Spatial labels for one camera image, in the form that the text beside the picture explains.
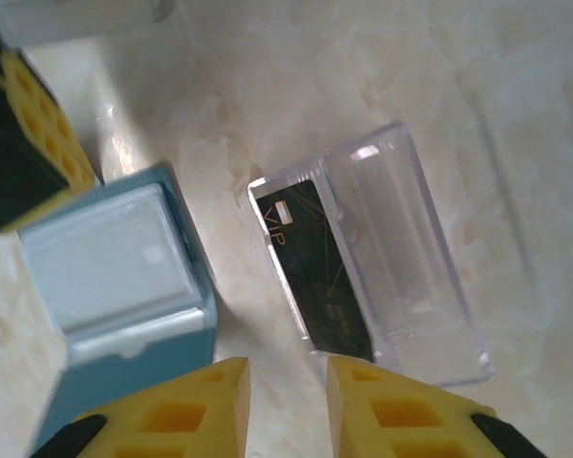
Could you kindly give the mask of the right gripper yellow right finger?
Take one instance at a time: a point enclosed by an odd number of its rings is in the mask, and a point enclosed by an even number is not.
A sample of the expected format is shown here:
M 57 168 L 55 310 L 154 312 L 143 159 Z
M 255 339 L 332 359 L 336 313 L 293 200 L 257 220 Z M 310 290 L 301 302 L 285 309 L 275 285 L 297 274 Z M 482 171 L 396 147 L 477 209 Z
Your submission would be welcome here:
M 489 406 L 383 369 L 331 356 L 327 403 L 335 457 L 542 457 Z

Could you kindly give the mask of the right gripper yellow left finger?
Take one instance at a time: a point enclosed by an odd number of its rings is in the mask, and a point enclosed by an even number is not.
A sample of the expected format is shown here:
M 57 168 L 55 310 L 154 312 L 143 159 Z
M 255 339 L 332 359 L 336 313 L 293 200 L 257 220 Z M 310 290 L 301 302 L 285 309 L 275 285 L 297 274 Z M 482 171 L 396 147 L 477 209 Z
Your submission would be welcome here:
M 34 457 L 244 457 L 249 360 L 236 357 L 76 417 Z

